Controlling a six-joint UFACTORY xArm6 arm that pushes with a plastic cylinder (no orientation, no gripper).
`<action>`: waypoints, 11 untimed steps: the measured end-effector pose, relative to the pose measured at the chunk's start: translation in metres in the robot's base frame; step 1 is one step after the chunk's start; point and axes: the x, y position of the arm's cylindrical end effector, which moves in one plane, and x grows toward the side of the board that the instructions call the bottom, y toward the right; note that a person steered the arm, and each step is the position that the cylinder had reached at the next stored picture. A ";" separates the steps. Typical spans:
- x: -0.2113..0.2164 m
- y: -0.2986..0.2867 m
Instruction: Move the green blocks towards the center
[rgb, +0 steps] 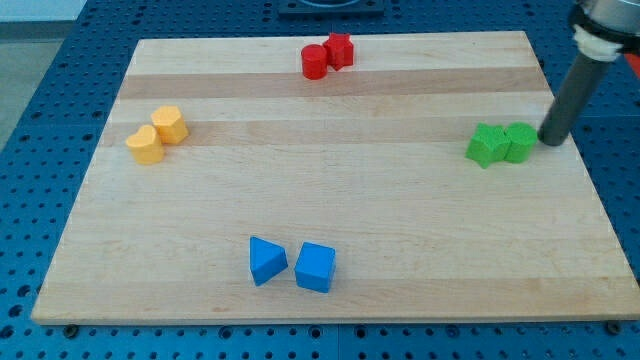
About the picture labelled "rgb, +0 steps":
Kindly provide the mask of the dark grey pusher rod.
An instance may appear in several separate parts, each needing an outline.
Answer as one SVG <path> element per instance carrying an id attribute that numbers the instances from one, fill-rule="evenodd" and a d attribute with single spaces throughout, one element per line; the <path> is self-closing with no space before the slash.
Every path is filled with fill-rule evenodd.
<path id="1" fill-rule="evenodd" d="M 578 53 L 538 129 L 538 139 L 560 146 L 611 66 Z"/>

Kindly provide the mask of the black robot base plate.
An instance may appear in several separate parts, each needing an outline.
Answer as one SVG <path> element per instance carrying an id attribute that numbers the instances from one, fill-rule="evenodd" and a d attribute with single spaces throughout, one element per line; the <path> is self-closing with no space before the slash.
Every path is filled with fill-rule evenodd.
<path id="1" fill-rule="evenodd" d="M 384 9 L 384 0 L 280 0 L 277 4 L 280 17 L 381 15 Z"/>

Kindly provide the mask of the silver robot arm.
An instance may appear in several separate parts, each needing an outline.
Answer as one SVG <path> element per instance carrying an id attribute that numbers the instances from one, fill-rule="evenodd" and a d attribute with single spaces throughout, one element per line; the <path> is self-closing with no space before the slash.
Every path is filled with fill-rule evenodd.
<path id="1" fill-rule="evenodd" d="M 569 15 L 578 53 L 538 129 L 538 139 L 559 146 L 623 54 L 639 53 L 638 0 L 579 0 Z"/>

